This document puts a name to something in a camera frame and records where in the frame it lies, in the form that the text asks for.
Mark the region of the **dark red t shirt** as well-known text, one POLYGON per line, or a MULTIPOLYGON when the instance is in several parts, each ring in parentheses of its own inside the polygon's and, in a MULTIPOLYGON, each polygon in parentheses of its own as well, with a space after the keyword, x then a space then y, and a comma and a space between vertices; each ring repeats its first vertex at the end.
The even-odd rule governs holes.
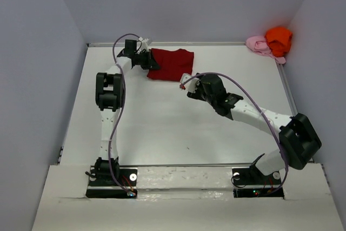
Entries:
POLYGON ((151 49, 151 51, 160 69, 150 69, 147 78, 151 80, 179 82, 184 73, 192 74, 195 57, 194 52, 185 49, 174 51, 151 49))

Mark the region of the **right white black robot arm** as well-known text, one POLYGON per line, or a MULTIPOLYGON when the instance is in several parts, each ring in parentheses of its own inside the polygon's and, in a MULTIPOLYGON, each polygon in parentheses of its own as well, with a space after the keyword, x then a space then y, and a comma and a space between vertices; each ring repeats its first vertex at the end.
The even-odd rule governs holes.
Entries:
POLYGON ((322 146, 310 120, 304 114, 283 115, 261 108, 251 97, 229 93, 223 85, 224 76, 205 72, 183 74, 181 89, 191 99, 208 103, 222 117, 245 123, 272 135, 278 148, 257 157, 234 185, 261 185, 280 170, 302 170, 322 146))

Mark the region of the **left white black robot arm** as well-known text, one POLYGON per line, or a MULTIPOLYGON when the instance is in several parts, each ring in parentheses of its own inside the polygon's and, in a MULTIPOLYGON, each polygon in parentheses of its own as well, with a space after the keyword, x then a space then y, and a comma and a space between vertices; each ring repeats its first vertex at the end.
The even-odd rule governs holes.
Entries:
POLYGON ((160 69, 149 49, 150 43, 149 38, 126 39, 124 49, 119 54, 112 50, 115 64, 96 75, 95 101, 101 113, 101 144, 91 176, 123 190, 126 188, 119 183, 116 130, 126 98, 125 74, 137 65, 144 70, 160 69))

